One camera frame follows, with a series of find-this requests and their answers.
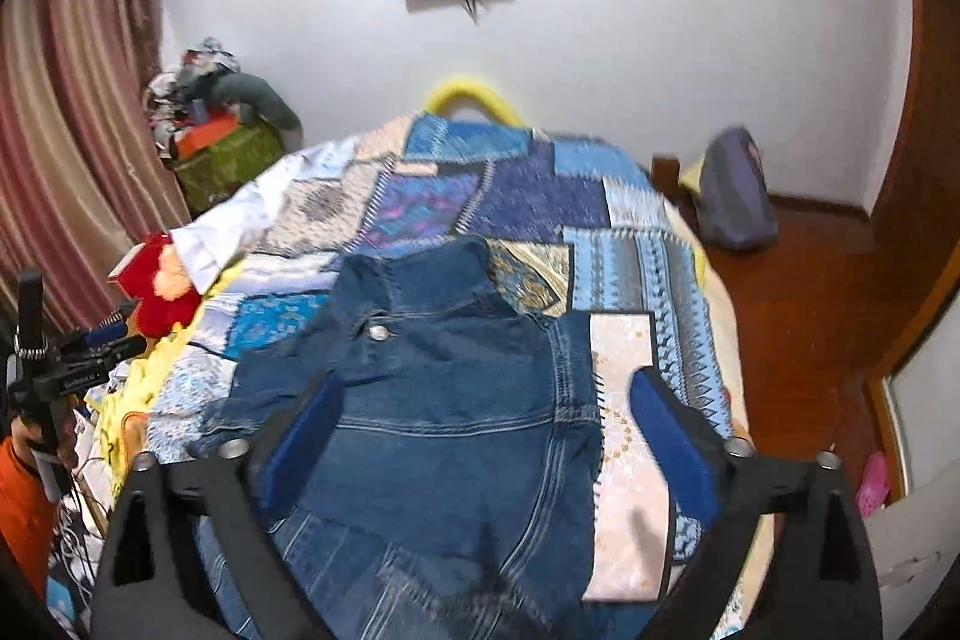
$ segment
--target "purple grey bag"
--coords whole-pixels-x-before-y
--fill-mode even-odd
[[[707,148],[695,197],[700,237],[728,250],[776,242],[776,215],[750,132],[728,128]]]

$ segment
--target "bed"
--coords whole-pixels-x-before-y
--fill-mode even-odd
[[[172,232],[205,301],[172,335],[163,360],[154,357],[106,403],[92,400],[101,410],[125,410],[102,415],[90,437],[84,468],[94,472],[97,499],[112,502],[140,447],[162,461],[188,458],[203,409],[229,395],[240,353],[306,324],[345,253],[405,255],[457,234],[487,240],[491,279],[515,309],[592,313],[604,461],[584,598],[656,600],[664,579],[696,550],[700,530],[671,506],[631,426],[630,373],[655,366],[723,437],[749,437],[749,426],[730,297],[680,214],[641,167],[602,140],[403,116],[286,156]],[[133,443],[131,420],[140,424]],[[631,528],[638,513],[642,543]],[[743,626],[772,545],[765,522],[715,636]]]

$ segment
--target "pink slipper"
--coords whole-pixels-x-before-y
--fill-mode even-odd
[[[887,477],[887,458],[883,453],[871,453],[867,466],[863,468],[863,480],[856,490],[856,506],[861,518],[870,518],[880,509],[883,500],[890,493],[890,480]]]

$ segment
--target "curtain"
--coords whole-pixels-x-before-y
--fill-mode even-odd
[[[159,0],[6,0],[0,9],[0,297],[36,266],[59,330],[116,300],[107,273],[189,220],[140,106],[158,69]]]

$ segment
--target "blue gripper pad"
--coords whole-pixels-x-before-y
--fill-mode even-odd
[[[720,514],[717,477],[671,410],[674,405],[664,399],[665,393],[676,405],[683,405],[654,370],[638,369],[630,384],[630,412],[683,514],[709,528]]]
[[[272,525],[286,518],[344,413],[344,384],[331,373],[301,402],[270,456],[256,475],[258,509]]]

